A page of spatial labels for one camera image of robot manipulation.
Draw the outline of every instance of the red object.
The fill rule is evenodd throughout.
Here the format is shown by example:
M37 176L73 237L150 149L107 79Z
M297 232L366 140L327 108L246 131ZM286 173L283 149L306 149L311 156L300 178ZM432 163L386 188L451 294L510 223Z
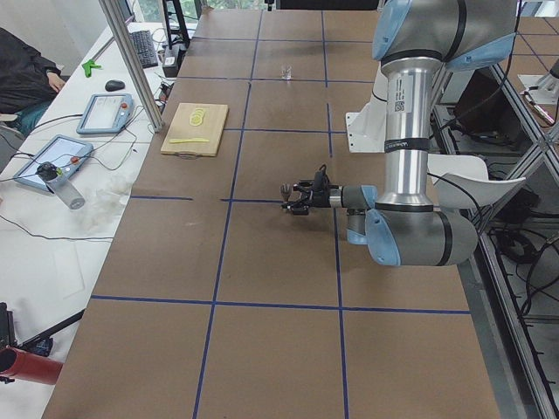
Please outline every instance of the red object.
M6 347L0 351L0 375L19 380L55 384L59 378L62 362L49 360L29 352Z

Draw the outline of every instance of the clear plastic bottle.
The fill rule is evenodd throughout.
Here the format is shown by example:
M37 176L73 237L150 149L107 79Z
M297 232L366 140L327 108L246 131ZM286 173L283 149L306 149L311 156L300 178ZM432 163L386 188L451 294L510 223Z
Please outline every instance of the clear plastic bottle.
M70 210L77 210L86 203L84 197L73 187L62 170L49 161L39 165L37 175Z

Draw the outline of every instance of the blue grid line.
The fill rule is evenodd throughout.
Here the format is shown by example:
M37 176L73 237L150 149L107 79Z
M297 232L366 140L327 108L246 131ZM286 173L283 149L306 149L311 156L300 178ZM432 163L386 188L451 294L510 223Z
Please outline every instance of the blue grid line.
M409 313L409 314L470 314L469 310L434 310L431 308L343 307L344 312Z
M543 20L545 21L546 24L549 25L549 27L550 27L551 29L553 29L553 30L555 31L555 33L556 33L557 35L559 35L559 32L557 31L557 29L555 28L555 26L552 25L546 17L544 17Z
M130 199L169 199L171 201L194 201L194 198L188 196L149 196L149 195L131 195Z
M224 131L244 131L244 132L261 132L261 133L299 133L299 134L347 134L347 131L322 131L320 129L275 129L275 128L224 128Z
M395 308L395 307L345 307L345 306L318 306L312 304L281 304L281 303L248 303L244 301L218 301L204 299L158 299L150 297L124 297L117 295L92 294L91 299L109 301L134 301L138 303L185 304L198 306L236 306L236 307L261 307L261 308L286 308L292 310L316 310L327 312L371 312L371 313L407 313L407 314L442 314L465 315L468 310L436 310L429 308Z
M219 201L224 203L283 203L279 199L238 199L238 198L222 198Z
M193 39L200 39L203 41L266 41L266 42L324 42L324 40L319 39L269 39L269 38L262 38L262 39L255 39L255 38L207 38L207 37L193 37ZM372 44L373 40L370 41L355 41L355 40L329 40L329 43L333 44Z
M338 318L340 321L340 352L342 356L342 385L343 385L343 412L345 419L349 419L348 371L346 367L346 341L343 327L343 296L342 296L342 263L340 260L340 240L338 237L338 213L332 209L334 215L334 249L335 271L338 283Z
M559 52L557 54L536 54L535 52L533 54L530 54L525 52L525 53L513 54L513 57L533 57L534 55L540 57L556 57L557 55L559 55Z
M263 133L328 134L328 131L323 131L320 129L243 128L243 131L263 132Z
M556 37L557 36L556 33L524 33L524 32L520 32L519 35L529 35L529 36L535 36L535 37Z
M258 29L258 36L256 41L256 46L254 48L254 56L252 57L252 70L251 70L251 77L254 74L254 67L256 65L256 54L258 51L258 37L260 36L260 28L262 26L262 16L263 11L260 11L260 18L259 18L259 29ZM252 91L252 84L249 82L248 85L248 92L246 93L246 102L245 102L245 112L243 114L243 124L241 126L241 135L238 142L238 149L237 149L237 159L235 161L235 171L233 172L233 179L231 181L231 193L229 195L230 199L232 199L235 195L235 183L237 182L237 173L238 173L238 165L240 162L241 150L243 147L243 137L245 133L245 124L246 124L246 115L248 114L248 105L251 98L251 91ZM229 201L228 208L227 208L227 217L225 220L225 227L224 227L224 237L221 243L221 251L219 254L219 264L217 266L217 273L216 273L216 283L214 285L213 290L213 297L212 297L212 304L210 310L210 318L208 320L208 329L206 331L206 339L204 343L204 354L202 356L202 363L200 366L200 375L198 376L198 387L196 393L196 401L194 403L194 409L192 412L192 419L197 419L198 417L198 409L200 408L200 398L202 395L202 386L204 384L204 374L206 369L206 361L208 360L208 351L210 348L210 339L211 339L211 329L213 326L213 317L216 310L216 301L217 301L217 292L219 291L219 280L221 279L221 270L223 268L224 262L224 254L225 254L225 246L227 242L227 235L229 232L229 223L231 221L231 209L233 206L233 202Z
M108 301L134 301L136 303L194 304L202 306L209 306L211 304L211 301L203 299L153 299L149 297L121 297L99 294L92 294L91 299L104 299Z
M326 119L328 121L328 152L330 158L334 157L334 144L332 144L332 124L330 123L330 104L326 103Z
M324 83L328 87L328 65L326 60L326 36L324 35L324 10L321 10L322 22L322 56L324 58Z
M339 310L339 308L335 306L313 306L313 305L305 305L305 304L277 304L277 303L245 303L239 301L216 301L216 306L288 308L288 309L297 309L297 310L325 310L329 312Z
M528 55L532 56L533 54L515 54L515 55ZM217 77L217 76L177 76L177 79L188 79L188 80L228 80L228 81L277 81L285 83L283 79L267 79L266 77L255 77L255 78L248 78L248 77ZM307 83L322 83L325 79L291 79L290 82L307 82ZM374 83L375 81L370 80L344 80L344 79L329 79L328 83Z
M524 36L523 36L521 33L519 33L519 35L521 36L522 40L523 40L524 42L526 42L526 45L528 46L528 48L530 49L530 51L534 53L534 55L535 55L536 58L538 58L538 61L540 61L540 63L543 65L543 68L545 68L546 70L549 71L549 69L548 69L548 67L545 65L545 63L544 63L544 62L542 61L542 59L538 56L538 54L534 51L534 48L532 48L532 45L530 45L530 44L528 43L528 41L524 38Z

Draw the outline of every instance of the robot label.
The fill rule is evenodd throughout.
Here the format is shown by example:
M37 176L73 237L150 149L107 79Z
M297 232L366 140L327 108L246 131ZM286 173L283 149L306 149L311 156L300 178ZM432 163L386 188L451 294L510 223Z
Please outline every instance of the robot label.
M411 112L413 76L403 74L390 80L388 85L388 111L390 113Z

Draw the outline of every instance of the cutting board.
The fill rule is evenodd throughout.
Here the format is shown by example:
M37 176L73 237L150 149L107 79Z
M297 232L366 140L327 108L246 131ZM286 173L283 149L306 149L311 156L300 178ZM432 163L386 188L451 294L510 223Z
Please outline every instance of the cutting board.
M190 123L190 116L197 110L203 109L202 123L194 126ZM176 109L175 116L161 147L164 155L188 153L194 155L215 156L224 130L225 118L229 107L209 103L181 103ZM207 139L208 142L178 142L171 141L188 139Z

